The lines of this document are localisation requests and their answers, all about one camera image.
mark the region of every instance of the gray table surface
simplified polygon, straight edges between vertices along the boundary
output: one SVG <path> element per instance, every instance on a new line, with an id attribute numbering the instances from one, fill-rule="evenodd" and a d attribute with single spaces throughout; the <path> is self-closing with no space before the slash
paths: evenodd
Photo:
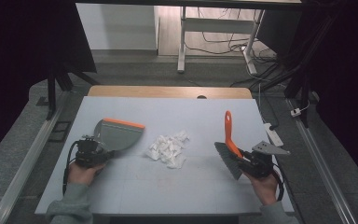
<path id="1" fill-rule="evenodd" d="M 35 212 L 45 214 L 52 201 L 62 198 L 69 147 L 83 134 L 92 135 L 100 119 L 112 118 L 142 123 L 145 131 L 133 147 L 118 151 L 96 177 L 89 190 L 91 212 L 110 216 L 258 213 L 261 204 L 250 181 L 245 176 L 234 180 L 213 145 L 225 141 L 226 110 L 232 113 L 232 139 L 238 147 L 250 150 L 268 141 L 255 100 L 85 97 Z M 190 140 L 181 169 L 169 169 L 146 157 L 145 151 L 159 135 L 182 130 Z M 282 202 L 286 212 L 294 211 L 287 193 Z"/>

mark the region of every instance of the floor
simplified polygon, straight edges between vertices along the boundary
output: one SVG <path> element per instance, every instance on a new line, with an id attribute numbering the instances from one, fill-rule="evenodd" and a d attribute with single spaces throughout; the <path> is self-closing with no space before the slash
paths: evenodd
<path id="1" fill-rule="evenodd" d="M 220 20 L 251 21 L 255 13 L 251 9 L 187 7 L 187 18 L 207 18 Z M 179 7 L 158 7 L 159 35 L 158 55 L 176 56 L 180 44 L 181 10 Z M 186 32 L 185 43 L 188 56 L 241 56 L 240 47 L 246 45 L 249 35 Z M 255 49 L 267 49 L 260 42 L 255 42 Z M 273 52 L 263 52 L 264 56 Z"/>

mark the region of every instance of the table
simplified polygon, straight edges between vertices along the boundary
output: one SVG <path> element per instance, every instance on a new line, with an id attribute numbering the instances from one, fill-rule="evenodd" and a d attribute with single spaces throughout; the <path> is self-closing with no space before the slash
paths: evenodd
<path id="1" fill-rule="evenodd" d="M 197 99 L 200 95 L 207 99 Z M 268 141 L 255 100 L 247 89 L 92 87 L 35 212 L 46 213 L 48 205 L 62 197 L 62 171 L 69 146 L 81 134 L 92 134 L 100 118 L 113 116 L 143 123 L 146 128 L 139 142 L 117 151 L 95 179 L 89 190 L 91 212 L 128 217 L 258 213 L 261 204 L 250 181 L 244 176 L 234 180 L 213 146 L 215 141 L 224 142 L 227 109 L 233 115 L 233 139 L 238 146 L 246 149 L 261 140 Z M 145 156 L 159 134 L 183 129 L 190 141 L 183 151 L 186 161 L 181 169 L 169 169 Z M 285 211 L 294 211 L 287 193 L 282 202 Z"/>

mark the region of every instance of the white paper scrap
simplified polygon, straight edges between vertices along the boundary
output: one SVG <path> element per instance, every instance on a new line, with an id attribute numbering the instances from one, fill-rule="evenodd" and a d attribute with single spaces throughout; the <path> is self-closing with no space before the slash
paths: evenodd
<path id="1" fill-rule="evenodd" d="M 185 148 L 185 140 L 189 139 L 186 131 L 181 131 L 171 136 L 160 135 L 146 151 L 146 155 L 152 160 L 161 159 L 168 168 L 180 169 L 186 160 L 182 154 Z"/>

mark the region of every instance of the metal frame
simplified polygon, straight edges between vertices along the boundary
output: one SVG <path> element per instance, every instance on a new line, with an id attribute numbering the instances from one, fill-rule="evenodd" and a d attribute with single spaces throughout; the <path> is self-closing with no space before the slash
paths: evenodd
<path id="1" fill-rule="evenodd" d="M 59 98 L 59 102 L 57 103 L 58 107 L 56 113 L 53 114 L 50 120 L 46 120 L 43 123 L 42 128 L 40 129 L 27 155 L 22 161 L 19 170 L 17 171 L 16 175 L 8 186 L 5 195 L 2 197 L 2 200 L 0 202 L 0 223 L 5 223 L 7 221 L 7 218 L 9 217 L 17 199 L 19 198 L 19 195 L 30 173 L 34 169 L 34 165 L 36 164 L 37 158 L 39 158 L 43 147 L 48 141 L 48 137 L 51 133 L 51 130 L 54 128 L 58 117 L 63 111 L 69 94 L 69 91 L 64 91 L 62 93 L 61 97 Z"/>
<path id="2" fill-rule="evenodd" d="M 185 36 L 186 31 L 189 32 L 210 32 L 210 33 L 235 33 L 248 34 L 249 42 L 245 49 L 242 50 L 246 61 L 246 66 L 251 75 L 256 75 L 257 71 L 252 60 L 250 52 L 255 42 L 255 35 L 257 34 L 260 21 L 264 10 L 261 10 L 255 21 L 236 21 L 236 20 L 217 20 L 217 19 L 201 19 L 201 18 L 187 18 L 186 7 L 181 7 L 181 36 L 178 55 L 178 73 L 185 72 L 185 57 L 186 46 Z"/>
<path id="3" fill-rule="evenodd" d="M 286 99 L 286 103 L 289 109 L 293 109 L 293 105 L 290 100 Z M 316 144 L 310 129 L 306 128 L 304 123 L 300 119 L 296 119 L 296 125 L 303 137 L 307 148 L 312 156 L 313 162 L 315 163 L 316 168 L 321 175 L 322 181 L 327 188 L 328 193 L 330 194 L 334 205 L 338 211 L 339 216 L 341 217 L 342 223 L 345 224 L 355 224 L 357 223 L 352 210 L 350 209 L 348 202 L 346 201 L 344 194 L 342 193 L 340 187 L 338 186 L 335 178 L 330 172 L 330 169 L 324 160 L 324 156 L 321 153 L 318 145 Z"/>

